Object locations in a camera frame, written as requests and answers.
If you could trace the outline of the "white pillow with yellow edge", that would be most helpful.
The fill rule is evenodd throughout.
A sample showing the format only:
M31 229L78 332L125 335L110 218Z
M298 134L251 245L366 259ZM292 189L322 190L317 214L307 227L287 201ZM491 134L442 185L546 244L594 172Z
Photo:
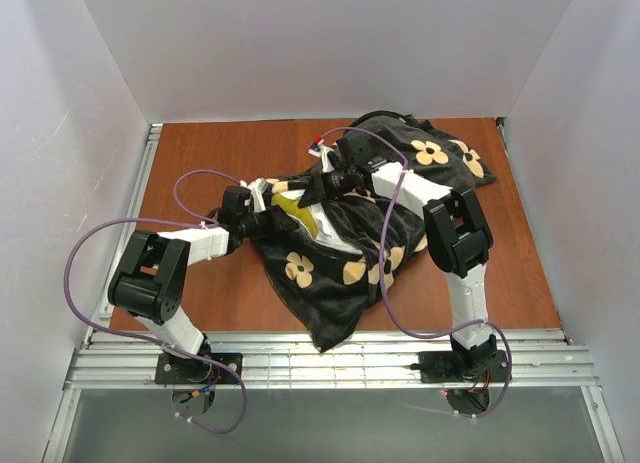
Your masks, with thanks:
M299 205L302 195L302 190L286 191L273 195L271 202L295 220L315 243L351 255L362 256L360 249L340 237L321 203L307 207Z

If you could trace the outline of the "black floral plush pillowcase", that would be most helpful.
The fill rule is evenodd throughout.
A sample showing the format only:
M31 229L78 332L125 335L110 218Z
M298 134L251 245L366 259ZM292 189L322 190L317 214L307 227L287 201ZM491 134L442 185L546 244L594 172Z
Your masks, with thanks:
M341 138L392 159L395 153L382 143L386 140L408 158L410 170L452 189L474 189L496 179L467 143L410 115L371 112L355 120ZM314 165L299 175L275 179L273 195L302 190L292 185L310 183L320 169ZM315 347L325 352L352 335L364 311L427 248L427 238L423 220L395 205L382 241L389 200L367 189L356 188L321 204L340 237L360 249L362 256L319 245L300 226L251 243L278 297L310 332Z

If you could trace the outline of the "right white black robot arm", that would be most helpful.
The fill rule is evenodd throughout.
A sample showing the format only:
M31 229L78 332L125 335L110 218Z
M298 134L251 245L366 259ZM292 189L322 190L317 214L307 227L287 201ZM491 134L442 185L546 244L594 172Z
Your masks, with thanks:
M309 153L321 160L300 200L303 207L362 188L389 200L381 240L395 205L424 222L427 249L444 273L451 303L451 352L436 369L461 378L484 374L496 356L497 343L489 326L485 275L493 237L475 190L459 190L431 182L409 169L408 158L391 143L382 142L395 157L354 144L344 138L337 148L318 137Z

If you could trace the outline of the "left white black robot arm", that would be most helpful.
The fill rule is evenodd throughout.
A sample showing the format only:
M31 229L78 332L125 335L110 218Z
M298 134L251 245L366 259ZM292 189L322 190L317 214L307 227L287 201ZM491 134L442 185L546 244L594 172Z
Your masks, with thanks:
M181 307L189 266L227 256L246 239L280 236L298 224L258 189L229 187L222 203L193 228L131 235L109 284L113 306L142 323L160 342L171 368L193 382L208 377L210 355L204 333Z

